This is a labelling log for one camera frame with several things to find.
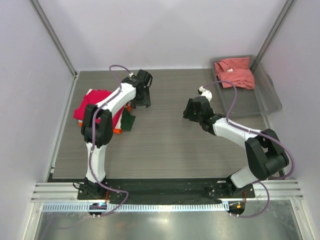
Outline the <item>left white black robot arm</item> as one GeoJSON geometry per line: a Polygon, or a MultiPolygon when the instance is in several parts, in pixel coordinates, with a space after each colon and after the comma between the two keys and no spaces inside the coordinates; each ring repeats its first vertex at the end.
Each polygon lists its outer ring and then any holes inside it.
{"type": "Polygon", "coordinates": [[[131,72],[108,97],[85,107],[81,134],[87,147],[87,172],[79,185],[79,200],[100,200],[106,195],[105,158],[114,134],[113,117],[128,103],[149,107],[152,80],[146,70],[131,72]]]}

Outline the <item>dark green t-shirt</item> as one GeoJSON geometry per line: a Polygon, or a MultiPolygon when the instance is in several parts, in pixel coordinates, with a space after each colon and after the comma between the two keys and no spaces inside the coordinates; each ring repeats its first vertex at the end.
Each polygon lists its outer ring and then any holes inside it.
{"type": "Polygon", "coordinates": [[[131,131],[136,117],[125,108],[121,115],[120,127],[123,131],[131,131]]]}

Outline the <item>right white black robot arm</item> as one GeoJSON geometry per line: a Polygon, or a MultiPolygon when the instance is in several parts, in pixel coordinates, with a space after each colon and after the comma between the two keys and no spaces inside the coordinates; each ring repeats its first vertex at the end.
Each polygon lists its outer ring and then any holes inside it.
{"type": "Polygon", "coordinates": [[[205,132],[245,149],[247,165],[225,179],[225,191],[231,198],[238,197],[250,184],[264,181],[289,165],[288,155],[275,131],[269,128],[255,130],[236,124],[226,116],[214,113],[204,96],[188,100],[183,118],[199,123],[205,132]]]}

